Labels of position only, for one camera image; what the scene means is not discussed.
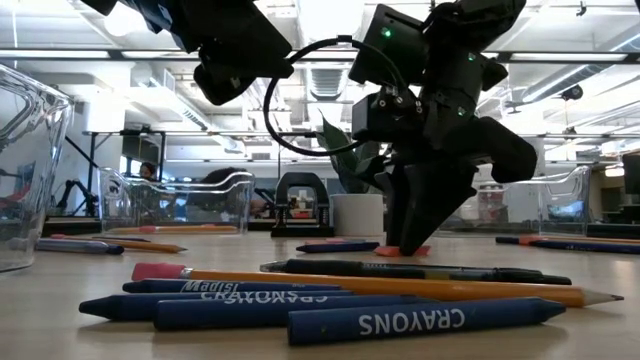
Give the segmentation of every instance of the wooden tabletop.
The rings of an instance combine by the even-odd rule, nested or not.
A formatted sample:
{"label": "wooden tabletop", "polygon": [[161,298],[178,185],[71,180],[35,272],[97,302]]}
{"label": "wooden tabletop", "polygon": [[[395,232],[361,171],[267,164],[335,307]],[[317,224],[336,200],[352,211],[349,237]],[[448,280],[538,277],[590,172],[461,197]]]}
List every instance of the wooden tabletop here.
{"label": "wooden tabletop", "polygon": [[525,267],[564,275],[574,284],[626,300],[570,309],[543,326],[290,348],[286,329],[156,333],[149,323],[108,323],[80,314],[81,301],[121,292],[135,263],[257,270],[291,257],[388,261],[369,254],[301,255],[299,240],[245,237],[155,237],[189,248],[183,254],[129,251],[122,256],[39,253],[27,270],[0,277],[0,359],[638,359],[640,262],[632,255],[496,246],[491,238],[439,238],[427,258],[395,261],[441,265]]}

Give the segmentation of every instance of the clear plastic bin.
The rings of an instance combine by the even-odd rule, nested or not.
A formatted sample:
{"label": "clear plastic bin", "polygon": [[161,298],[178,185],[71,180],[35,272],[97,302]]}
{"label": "clear plastic bin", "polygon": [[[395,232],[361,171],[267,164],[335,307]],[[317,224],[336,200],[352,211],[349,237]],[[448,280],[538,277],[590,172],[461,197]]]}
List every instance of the clear plastic bin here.
{"label": "clear plastic bin", "polygon": [[589,222],[587,166],[570,173],[535,177],[512,184],[476,182],[478,194],[439,228],[437,236],[461,233],[586,234]]}
{"label": "clear plastic bin", "polygon": [[103,232],[135,232],[148,226],[172,233],[194,228],[225,234],[247,231],[255,183],[251,173],[236,172],[218,184],[149,182],[125,178],[109,168],[99,173]]}
{"label": "clear plastic bin", "polygon": [[0,65],[0,271],[33,263],[72,116],[69,97]]}

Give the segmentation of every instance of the orange object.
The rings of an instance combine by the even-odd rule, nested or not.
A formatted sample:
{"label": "orange object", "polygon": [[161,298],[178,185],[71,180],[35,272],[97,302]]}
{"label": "orange object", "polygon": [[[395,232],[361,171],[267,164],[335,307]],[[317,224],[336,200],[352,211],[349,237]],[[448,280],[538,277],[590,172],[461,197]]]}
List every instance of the orange object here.
{"label": "orange object", "polygon": [[230,225],[185,225],[185,226],[141,226],[133,228],[115,228],[109,230],[114,234],[175,234],[175,233],[206,233],[231,232],[238,228]]}
{"label": "orange object", "polygon": [[100,241],[107,244],[120,245],[125,249],[159,251],[159,252],[172,253],[172,254],[187,250],[178,245],[144,243],[144,242],[126,241],[126,240],[93,239],[93,238],[84,238],[84,237],[78,237],[78,236],[67,236],[63,234],[54,234],[54,235],[51,235],[50,238],[64,239],[64,240]]}
{"label": "orange object", "polygon": [[640,245],[640,240],[626,240],[626,239],[613,239],[613,238],[594,238],[583,236],[561,236],[561,235],[536,235],[536,236],[520,236],[520,245],[529,245],[532,241],[541,240],[559,240],[559,241],[579,241],[579,242],[591,242],[591,243],[610,243],[610,244],[629,244]]}
{"label": "orange object", "polygon": [[[429,250],[431,250],[431,246],[421,246],[413,253],[412,256],[427,256],[429,255]],[[400,248],[397,246],[378,246],[373,250],[376,255],[386,256],[386,257],[401,257],[404,256],[400,253]]]}
{"label": "orange object", "polygon": [[584,290],[576,286],[421,279],[386,279],[283,273],[243,273],[190,270],[192,280],[263,281],[293,284],[333,284],[361,295],[417,295],[440,301],[540,297],[571,307],[623,300],[621,296]]}

